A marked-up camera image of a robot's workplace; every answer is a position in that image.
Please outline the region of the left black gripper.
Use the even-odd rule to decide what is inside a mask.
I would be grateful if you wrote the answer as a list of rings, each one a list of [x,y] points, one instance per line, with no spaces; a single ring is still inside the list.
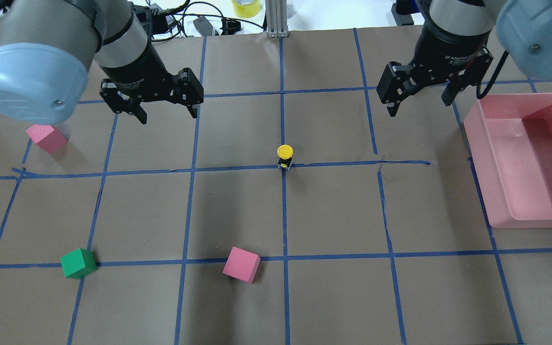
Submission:
[[[191,118],[198,118],[204,102],[204,88],[191,68],[169,73],[154,46],[146,46],[137,59],[117,68],[102,67],[107,79],[101,81],[99,94],[115,114],[135,116],[147,124],[143,101],[167,101],[186,107]]]

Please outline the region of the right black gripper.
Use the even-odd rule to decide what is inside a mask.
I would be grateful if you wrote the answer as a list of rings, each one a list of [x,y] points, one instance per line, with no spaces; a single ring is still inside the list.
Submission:
[[[482,50],[488,38],[489,32],[462,36],[436,24],[423,24],[413,63],[389,62],[376,87],[389,116],[396,116],[401,102],[425,87],[448,80],[442,101],[445,106],[451,106],[468,86],[480,85],[493,61],[489,50]]]

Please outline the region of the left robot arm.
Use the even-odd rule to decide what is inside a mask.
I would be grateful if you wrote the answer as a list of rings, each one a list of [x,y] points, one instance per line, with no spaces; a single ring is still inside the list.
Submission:
[[[146,124],[143,103],[197,118],[204,88],[190,68],[166,69],[127,0],[0,0],[0,114],[40,125],[73,114],[96,63],[110,111]]]

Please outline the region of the green cube near left arm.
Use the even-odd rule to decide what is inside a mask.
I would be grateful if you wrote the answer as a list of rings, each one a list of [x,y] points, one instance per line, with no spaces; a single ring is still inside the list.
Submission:
[[[98,269],[92,251],[83,248],[75,249],[60,257],[63,275],[69,279],[81,279]]]

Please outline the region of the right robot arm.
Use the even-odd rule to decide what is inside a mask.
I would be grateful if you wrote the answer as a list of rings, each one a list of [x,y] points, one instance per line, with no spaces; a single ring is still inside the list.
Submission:
[[[425,87],[445,84],[452,105],[467,87],[486,96],[504,63],[552,80],[552,0],[398,0],[397,15],[424,18],[410,63],[389,62],[376,91],[390,116]]]

